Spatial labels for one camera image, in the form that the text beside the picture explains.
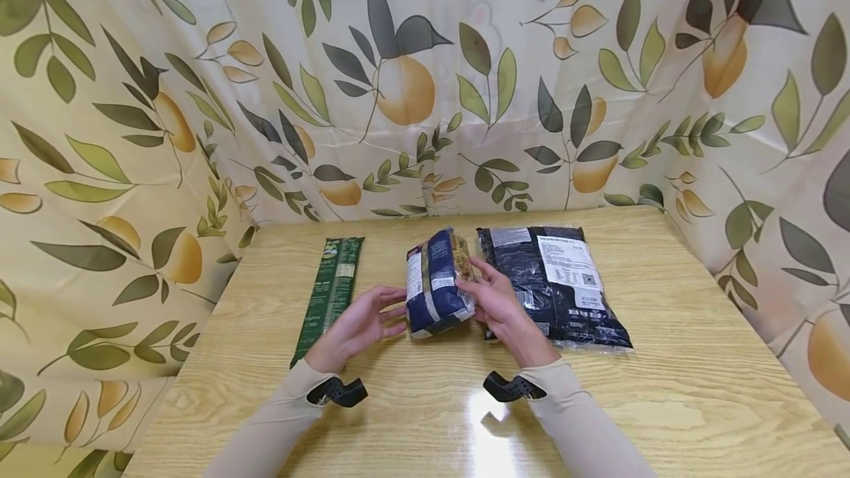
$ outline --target floral curtain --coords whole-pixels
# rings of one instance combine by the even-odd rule
[[[0,0],[0,468],[125,465],[255,226],[601,205],[844,435],[845,3]]]

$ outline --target beige sleeve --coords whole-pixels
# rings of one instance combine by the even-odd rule
[[[533,414],[555,441],[575,478],[644,478],[656,473],[626,434],[581,387],[563,359],[519,374],[547,395],[529,400]]]
[[[242,424],[204,478],[277,477],[298,437],[321,417],[324,406],[307,402],[307,394],[333,373],[319,373],[299,360],[280,387]]]

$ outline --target left hand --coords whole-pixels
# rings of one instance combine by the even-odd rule
[[[337,373],[348,359],[369,346],[402,334],[407,330],[406,322],[396,322],[388,327],[384,323],[404,315],[404,305],[390,308],[404,299],[404,288],[382,285],[358,295],[328,332],[307,351],[304,360],[320,373]]]

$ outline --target wrist strap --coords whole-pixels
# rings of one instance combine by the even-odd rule
[[[496,371],[487,375],[483,389],[499,402],[511,402],[519,398],[543,399],[546,396],[546,391],[525,378],[517,375],[513,381],[508,382]]]
[[[339,377],[331,377],[307,394],[307,402],[323,405],[328,401],[334,401],[336,404],[350,409],[368,396],[369,392],[359,378],[351,384],[345,385]]]

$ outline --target dark blue pasta bag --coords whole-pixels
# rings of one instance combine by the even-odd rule
[[[473,278],[466,240],[451,227],[407,252],[407,320],[413,338],[459,325],[475,312],[474,300],[455,279]]]
[[[556,344],[632,348],[605,300],[581,227],[479,229],[483,256],[514,285],[522,308]],[[485,339],[495,339],[487,330]]]

